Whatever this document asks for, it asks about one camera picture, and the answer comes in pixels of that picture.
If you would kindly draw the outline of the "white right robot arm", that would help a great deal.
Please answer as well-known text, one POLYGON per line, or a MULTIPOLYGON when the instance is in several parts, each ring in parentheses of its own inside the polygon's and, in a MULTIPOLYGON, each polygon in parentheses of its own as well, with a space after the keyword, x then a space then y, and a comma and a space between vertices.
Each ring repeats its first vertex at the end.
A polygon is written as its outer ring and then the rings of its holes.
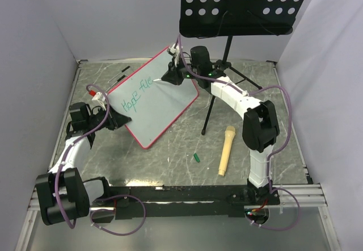
POLYGON ((270 160, 280 129, 274 104, 261 101, 235 84, 225 74, 229 64, 211 62, 204 46, 191 49, 190 62, 186 62, 182 48, 176 43, 167 48, 171 55, 162 82, 181 85, 185 80, 196 80, 200 88, 231 107, 243 121, 242 139, 250 150, 248 200, 261 204, 271 196, 270 160))

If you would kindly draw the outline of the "green marker cap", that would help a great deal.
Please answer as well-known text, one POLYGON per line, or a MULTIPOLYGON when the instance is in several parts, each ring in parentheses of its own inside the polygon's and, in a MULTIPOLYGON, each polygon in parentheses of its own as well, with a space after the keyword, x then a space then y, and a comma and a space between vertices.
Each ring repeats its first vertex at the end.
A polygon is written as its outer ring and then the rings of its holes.
POLYGON ((196 160, 196 162, 200 162, 200 159, 196 153, 193 154, 193 157, 196 160))

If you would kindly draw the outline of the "pink framed whiteboard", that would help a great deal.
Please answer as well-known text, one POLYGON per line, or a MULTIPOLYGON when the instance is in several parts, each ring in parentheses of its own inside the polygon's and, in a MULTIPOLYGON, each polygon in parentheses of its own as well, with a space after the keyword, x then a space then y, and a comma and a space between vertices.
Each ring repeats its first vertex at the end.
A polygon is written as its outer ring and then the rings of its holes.
POLYGON ((196 85, 155 81, 168 69, 172 56, 163 49, 108 93, 111 107, 132 119, 125 127, 147 149, 199 96, 196 85))

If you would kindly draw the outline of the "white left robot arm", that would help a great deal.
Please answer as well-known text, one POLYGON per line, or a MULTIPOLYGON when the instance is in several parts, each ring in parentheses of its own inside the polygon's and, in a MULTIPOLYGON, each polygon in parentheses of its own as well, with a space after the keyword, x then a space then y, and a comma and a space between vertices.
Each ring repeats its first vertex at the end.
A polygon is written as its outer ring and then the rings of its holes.
POLYGON ((106 109, 98 106, 93 114, 85 102, 78 102, 69 107, 71 121, 66 127, 65 149, 58 161, 46 174, 36 178, 36 191, 40 212, 45 225, 65 221, 62 212, 69 220, 77 220, 89 213, 90 205, 95 202, 104 207, 110 204, 112 192, 107 189, 108 183, 104 177, 97 177, 83 182, 80 170, 84 160, 91 150, 95 132, 84 134, 96 128, 98 131, 106 128, 116 130, 132 121, 128 116, 119 114, 112 107, 104 120, 106 109))

